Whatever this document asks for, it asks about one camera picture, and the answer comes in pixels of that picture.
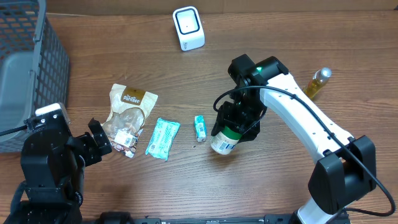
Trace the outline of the green lid white jar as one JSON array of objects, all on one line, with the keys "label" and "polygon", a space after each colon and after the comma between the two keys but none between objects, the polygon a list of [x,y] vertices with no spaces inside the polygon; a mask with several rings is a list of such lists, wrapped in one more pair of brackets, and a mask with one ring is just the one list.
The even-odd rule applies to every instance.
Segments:
[{"label": "green lid white jar", "polygon": [[225,126],[222,131],[212,137],[210,146],[218,154],[227,155],[235,148],[241,137],[242,134]]}]

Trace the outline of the teal tissue pack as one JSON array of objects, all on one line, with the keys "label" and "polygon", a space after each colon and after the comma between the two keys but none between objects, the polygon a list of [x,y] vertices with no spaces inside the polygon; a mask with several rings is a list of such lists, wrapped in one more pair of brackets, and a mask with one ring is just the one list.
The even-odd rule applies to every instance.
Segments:
[{"label": "teal tissue pack", "polygon": [[206,124],[204,117],[198,115],[194,117],[194,128],[196,133],[196,139],[198,142],[206,141]]}]

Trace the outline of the brown labelled food package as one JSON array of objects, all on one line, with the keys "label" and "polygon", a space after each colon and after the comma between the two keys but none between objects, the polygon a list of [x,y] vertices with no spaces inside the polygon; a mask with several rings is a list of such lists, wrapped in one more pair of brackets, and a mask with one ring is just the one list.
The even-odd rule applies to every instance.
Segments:
[{"label": "brown labelled food package", "polygon": [[109,92],[110,113],[102,127],[114,150],[128,158],[135,155],[145,121],[158,96],[115,83]]}]

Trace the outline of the white green snack package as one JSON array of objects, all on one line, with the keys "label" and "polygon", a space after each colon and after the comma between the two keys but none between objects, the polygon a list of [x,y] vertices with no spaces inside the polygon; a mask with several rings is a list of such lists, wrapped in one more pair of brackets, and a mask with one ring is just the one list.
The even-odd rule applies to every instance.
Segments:
[{"label": "white green snack package", "polygon": [[154,158],[164,159],[167,161],[172,143],[179,131],[179,128],[180,123],[159,118],[148,143],[146,155],[150,154]]}]

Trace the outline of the yellow oil bottle silver cap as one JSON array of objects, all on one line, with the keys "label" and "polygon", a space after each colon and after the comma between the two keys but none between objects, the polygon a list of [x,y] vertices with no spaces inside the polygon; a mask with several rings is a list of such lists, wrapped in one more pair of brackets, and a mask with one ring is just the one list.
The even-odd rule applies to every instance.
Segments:
[{"label": "yellow oil bottle silver cap", "polygon": [[332,76],[332,71],[328,67],[315,72],[309,83],[303,88],[303,92],[309,99],[313,99],[315,95],[323,88]]}]

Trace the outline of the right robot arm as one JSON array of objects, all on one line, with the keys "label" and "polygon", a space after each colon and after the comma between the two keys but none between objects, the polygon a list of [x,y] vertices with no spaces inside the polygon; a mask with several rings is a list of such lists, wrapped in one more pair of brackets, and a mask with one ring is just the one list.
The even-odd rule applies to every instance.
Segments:
[{"label": "right robot arm", "polygon": [[300,89],[277,58],[254,63],[241,55],[228,68],[235,82],[229,101],[218,98],[211,148],[229,154],[253,141],[267,110],[274,111],[300,139],[315,163],[310,200],[287,223],[348,223],[348,206],[376,188],[376,148],[366,136],[353,137],[328,118]]}]

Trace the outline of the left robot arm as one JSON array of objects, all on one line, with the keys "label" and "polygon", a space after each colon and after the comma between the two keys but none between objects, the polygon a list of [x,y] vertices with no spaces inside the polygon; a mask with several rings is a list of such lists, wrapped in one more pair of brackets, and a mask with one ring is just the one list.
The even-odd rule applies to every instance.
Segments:
[{"label": "left robot arm", "polygon": [[85,167],[101,162],[111,144],[100,122],[74,137],[63,116],[28,119],[21,151],[22,181],[6,223],[81,223]]}]

